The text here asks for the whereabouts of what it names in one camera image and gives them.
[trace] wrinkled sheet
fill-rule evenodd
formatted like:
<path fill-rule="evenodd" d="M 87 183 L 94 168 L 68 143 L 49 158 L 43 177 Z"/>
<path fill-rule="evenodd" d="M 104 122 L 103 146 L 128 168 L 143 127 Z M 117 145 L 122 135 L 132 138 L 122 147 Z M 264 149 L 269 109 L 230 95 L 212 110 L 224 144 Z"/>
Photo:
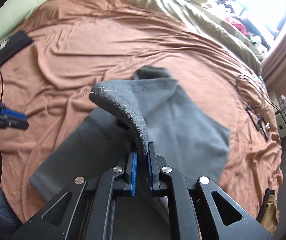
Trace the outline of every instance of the wrinkled sheet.
<path fill-rule="evenodd" d="M 0 148 L 1 188 L 22 222 L 44 205 L 30 176 L 95 108 L 88 99 L 92 86 L 129 79 L 143 65 L 166 67 L 205 114 L 230 129 L 230 155 L 219 186 L 253 217 L 265 189 L 282 183 L 274 112 L 269 104 L 262 109 L 271 123 L 266 142 L 235 89 L 240 74 L 261 82 L 221 44 L 125 0 L 49 0 L 21 29 L 35 42 L 2 66 L 3 101 L 24 112 L 30 126 L 0 130 Z M 240 91 L 258 104 L 248 83 L 241 82 Z"/>
<path fill-rule="evenodd" d="M 261 64 L 256 55 L 240 37 L 226 30 L 213 16 L 184 0 L 126 0 L 134 6 L 163 12 L 173 19 L 183 22 L 186 27 L 198 34 L 224 45 L 239 59 L 247 64 L 258 76 L 261 75 Z"/>

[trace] tangled black cable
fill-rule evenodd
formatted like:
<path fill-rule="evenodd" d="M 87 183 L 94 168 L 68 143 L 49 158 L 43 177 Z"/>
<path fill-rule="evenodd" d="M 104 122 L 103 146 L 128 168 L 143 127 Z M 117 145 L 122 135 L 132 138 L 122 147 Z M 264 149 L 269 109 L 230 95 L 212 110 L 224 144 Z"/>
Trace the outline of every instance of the tangled black cable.
<path fill-rule="evenodd" d="M 260 103 L 259 106 L 252 106 L 252 105 L 248 104 L 248 102 L 245 100 L 244 96 L 242 95 L 242 93 L 240 92 L 240 89 L 239 89 L 239 82 L 240 82 L 240 80 L 242 80 L 242 79 L 246 80 L 246 81 L 247 81 L 250 85 L 252 85 L 252 86 L 256 89 L 256 91 L 260 94 L 260 96 L 261 96 L 261 103 Z M 239 96 L 242 98 L 243 102 L 251 109 L 251 112 L 252 112 L 253 114 L 257 115 L 257 116 L 258 116 L 258 115 L 262 115 L 262 114 L 264 113 L 264 110 L 265 110 L 265 101 L 267 101 L 271 106 L 273 106 L 275 109 L 277 109 L 279 112 L 281 112 L 281 109 L 280 109 L 279 107 L 277 107 L 274 103 L 272 103 L 269 99 L 266 98 L 265 93 L 263 92 L 262 87 L 259 87 L 259 88 L 258 88 L 257 85 L 256 85 L 256 83 L 255 83 L 255 81 L 254 81 L 251 77 L 249 77 L 249 76 L 247 76 L 247 75 L 241 74 L 241 75 L 239 75 L 239 76 L 237 77 L 237 79 L 236 79 L 236 90 L 237 90 Z M 256 112 L 253 110 L 253 108 L 261 108 L 261 107 L 262 107 L 262 112 L 259 113 L 259 114 L 256 113 Z"/>

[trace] gray fleece cloth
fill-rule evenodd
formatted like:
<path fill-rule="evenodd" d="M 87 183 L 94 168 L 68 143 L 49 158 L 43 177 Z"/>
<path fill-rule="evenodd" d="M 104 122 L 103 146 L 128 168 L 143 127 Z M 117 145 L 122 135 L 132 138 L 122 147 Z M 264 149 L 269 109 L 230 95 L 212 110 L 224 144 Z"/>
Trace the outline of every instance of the gray fleece cloth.
<path fill-rule="evenodd" d="M 133 80 L 99 82 L 90 100 L 98 107 L 30 178 L 45 201 L 76 177 L 90 179 L 115 166 L 128 154 L 131 141 L 138 152 L 138 188 L 146 198 L 148 142 L 184 176 L 219 181 L 229 153 L 230 131 L 204 114 L 166 69 L 144 66 Z M 159 198 L 154 206 L 166 219 L 166 199 Z"/>

